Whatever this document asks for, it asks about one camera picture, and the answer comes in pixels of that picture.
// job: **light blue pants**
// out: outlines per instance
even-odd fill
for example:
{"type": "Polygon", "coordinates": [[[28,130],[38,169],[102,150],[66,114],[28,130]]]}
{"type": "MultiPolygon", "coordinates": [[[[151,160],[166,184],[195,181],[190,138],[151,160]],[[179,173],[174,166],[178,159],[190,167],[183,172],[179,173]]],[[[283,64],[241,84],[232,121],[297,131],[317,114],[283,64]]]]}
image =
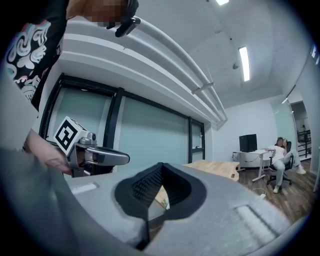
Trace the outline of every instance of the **light blue pants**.
{"type": "Polygon", "coordinates": [[[276,180],[275,184],[277,186],[281,186],[282,180],[284,177],[284,172],[285,172],[285,165],[290,162],[291,156],[293,156],[293,166],[297,167],[299,166],[300,163],[300,157],[298,152],[295,149],[292,149],[284,159],[280,159],[274,162],[273,166],[276,169],[276,180]]]}

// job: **seated person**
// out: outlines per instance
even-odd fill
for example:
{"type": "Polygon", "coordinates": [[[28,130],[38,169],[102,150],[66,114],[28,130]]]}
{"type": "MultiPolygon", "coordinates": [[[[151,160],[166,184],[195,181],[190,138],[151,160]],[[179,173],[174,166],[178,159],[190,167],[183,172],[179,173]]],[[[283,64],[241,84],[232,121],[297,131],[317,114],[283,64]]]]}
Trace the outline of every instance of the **seated person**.
{"type": "Polygon", "coordinates": [[[273,152],[272,154],[272,165],[276,169],[276,180],[273,193],[278,193],[279,187],[282,184],[285,165],[290,162],[291,156],[293,156],[293,166],[298,174],[305,174],[306,171],[301,166],[300,157],[295,149],[291,149],[287,152],[287,141],[282,137],[279,137],[276,141],[276,145],[269,146],[265,149],[266,151],[273,152]]]}

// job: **shoe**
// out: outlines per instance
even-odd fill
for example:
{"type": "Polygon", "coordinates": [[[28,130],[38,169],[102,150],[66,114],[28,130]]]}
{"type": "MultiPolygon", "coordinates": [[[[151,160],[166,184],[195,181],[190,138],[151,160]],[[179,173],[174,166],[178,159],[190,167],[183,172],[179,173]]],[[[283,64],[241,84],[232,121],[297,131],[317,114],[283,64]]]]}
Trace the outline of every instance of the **shoe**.
{"type": "Polygon", "coordinates": [[[273,190],[273,193],[277,194],[278,191],[279,191],[279,186],[275,186],[275,187],[274,187],[274,190],[273,190]]]}
{"type": "Polygon", "coordinates": [[[296,168],[296,173],[297,174],[305,174],[306,173],[305,169],[302,167],[301,164],[298,165],[298,167],[296,168]]]}

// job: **graphic t-shirt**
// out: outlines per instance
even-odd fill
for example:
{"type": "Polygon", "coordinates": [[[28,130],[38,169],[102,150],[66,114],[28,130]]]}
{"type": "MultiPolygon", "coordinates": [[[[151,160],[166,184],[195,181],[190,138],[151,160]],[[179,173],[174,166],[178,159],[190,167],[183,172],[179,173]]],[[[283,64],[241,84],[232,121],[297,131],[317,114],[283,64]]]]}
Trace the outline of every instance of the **graphic t-shirt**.
{"type": "Polygon", "coordinates": [[[5,68],[24,96],[39,110],[48,74],[62,52],[69,0],[47,0],[11,40],[5,68]]]}
{"type": "Polygon", "coordinates": [[[268,149],[275,150],[275,153],[273,153],[272,164],[285,158],[285,149],[283,147],[269,146],[268,149]]]}

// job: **black monitor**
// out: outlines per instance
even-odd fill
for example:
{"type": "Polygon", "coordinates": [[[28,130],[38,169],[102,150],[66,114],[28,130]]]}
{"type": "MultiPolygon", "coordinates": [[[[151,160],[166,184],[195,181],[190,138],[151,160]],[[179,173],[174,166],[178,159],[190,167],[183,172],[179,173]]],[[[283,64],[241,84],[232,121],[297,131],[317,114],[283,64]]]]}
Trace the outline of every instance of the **black monitor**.
{"type": "Polygon", "coordinates": [[[257,135],[249,134],[239,137],[240,151],[253,152],[257,150],[257,135]]]}

